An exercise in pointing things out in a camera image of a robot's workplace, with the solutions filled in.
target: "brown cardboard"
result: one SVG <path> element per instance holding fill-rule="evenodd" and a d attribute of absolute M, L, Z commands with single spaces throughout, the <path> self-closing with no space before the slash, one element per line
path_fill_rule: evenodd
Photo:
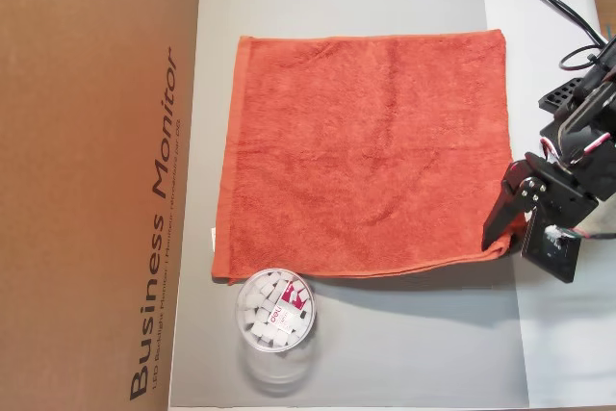
<path fill-rule="evenodd" d="M 0 0 L 1 409 L 167 409 L 197 3 Z"/>

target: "white block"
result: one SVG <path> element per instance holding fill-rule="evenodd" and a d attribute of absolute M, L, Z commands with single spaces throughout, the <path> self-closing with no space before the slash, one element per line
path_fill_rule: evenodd
<path fill-rule="evenodd" d="M 274 303 L 269 300 L 268 298 L 266 298 L 263 303 L 261 304 L 261 306 L 263 308 L 265 308 L 266 310 L 268 310 L 269 312 L 273 311 L 273 307 L 275 307 Z"/>
<path fill-rule="evenodd" d="M 254 282 L 254 285 L 259 289 L 263 288 L 266 284 L 268 284 L 268 276 L 266 274 L 259 276 Z"/>
<path fill-rule="evenodd" d="M 293 289 L 295 289 L 298 292 L 301 291 L 302 289 L 304 289 L 304 283 L 302 283 L 301 281 L 297 279 L 297 281 L 293 282 Z"/>
<path fill-rule="evenodd" d="M 303 322 L 297 327 L 297 329 L 295 330 L 295 334 L 298 337 L 301 337 L 304 335 L 304 333 L 308 330 L 308 326 L 306 324 L 303 324 Z"/>
<path fill-rule="evenodd" d="M 280 273 L 278 271 L 273 271 L 270 275 L 269 275 L 269 282 L 271 284 L 276 284 L 278 282 L 278 280 L 280 279 Z"/>
<path fill-rule="evenodd" d="M 246 296 L 246 308 L 259 308 L 265 299 L 263 294 L 249 294 Z"/>
<path fill-rule="evenodd" d="M 304 321 L 299 316 L 294 316 L 291 320 L 291 328 L 294 330 L 300 329 L 304 325 Z"/>
<path fill-rule="evenodd" d="M 287 341 L 287 344 L 289 344 L 290 346 L 294 346 L 298 342 L 299 342 L 299 336 L 297 334 L 295 333 L 289 334 L 289 340 Z"/>
<path fill-rule="evenodd" d="M 268 300 L 271 300 L 273 303 L 276 303 L 281 295 L 282 295 L 282 291 L 275 290 L 273 293 L 269 295 Z"/>
<path fill-rule="evenodd" d="M 257 310 L 257 315 L 256 315 L 257 321 L 268 322 L 268 316 L 269 315 L 270 315 L 270 312 L 262 307 L 259 310 Z"/>
<path fill-rule="evenodd" d="M 257 321 L 257 317 L 254 313 L 254 310 L 246 310 L 244 312 L 244 323 L 253 324 L 255 321 Z"/>
<path fill-rule="evenodd" d="M 301 291 L 299 291 L 299 300 L 301 300 L 302 302 L 305 302 L 306 300 L 308 300 L 308 290 L 306 288 L 302 289 Z"/>
<path fill-rule="evenodd" d="M 284 347 L 289 340 L 289 334 L 287 334 L 282 329 L 278 329 L 276 335 L 273 336 L 273 344 L 275 347 Z"/>
<path fill-rule="evenodd" d="M 287 289 L 287 284 L 289 284 L 288 281 L 285 281 L 284 279 L 279 279 L 278 282 L 276 283 L 276 287 L 274 288 L 274 290 L 284 293 L 285 289 Z"/>
<path fill-rule="evenodd" d="M 273 337 L 276 335 L 277 331 L 278 328 L 275 325 L 266 324 L 263 329 L 263 333 L 261 334 L 261 338 L 266 342 L 270 342 L 273 340 Z"/>
<path fill-rule="evenodd" d="M 272 291 L 273 291 L 273 284 L 271 283 L 267 283 L 263 288 L 261 288 L 261 294 L 263 294 L 265 297 L 270 295 Z"/>
<path fill-rule="evenodd" d="M 260 288 L 257 288 L 254 284 L 248 288 L 249 294 L 259 294 L 261 292 Z"/>
<path fill-rule="evenodd" d="M 262 337 L 265 330 L 266 326 L 260 321 L 255 321 L 250 328 L 250 332 L 257 337 Z"/>

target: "towel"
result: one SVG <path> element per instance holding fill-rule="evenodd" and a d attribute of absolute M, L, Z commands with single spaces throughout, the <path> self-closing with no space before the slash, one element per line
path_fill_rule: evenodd
<path fill-rule="evenodd" d="M 501 256 L 482 224 L 511 162 L 500 31 L 241 38 L 212 275 L 332 277 Z"/>

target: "gray mat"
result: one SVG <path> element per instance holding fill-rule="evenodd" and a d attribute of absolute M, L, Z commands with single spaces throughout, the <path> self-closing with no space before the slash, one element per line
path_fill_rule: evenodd
<path fill-rule="evenodd" d="M 313 280 L 314 335 L 287 358 L 293 370 L 275 384 L 266 371 L 272 365 L 246 351 L 237 332 L 239 287 L 210 277 L 210 228 L 240 35 L 485 28 L 483 0 L 200 0 L 172 405 L 527 406 L 509 260 L 398 278 Z"/>

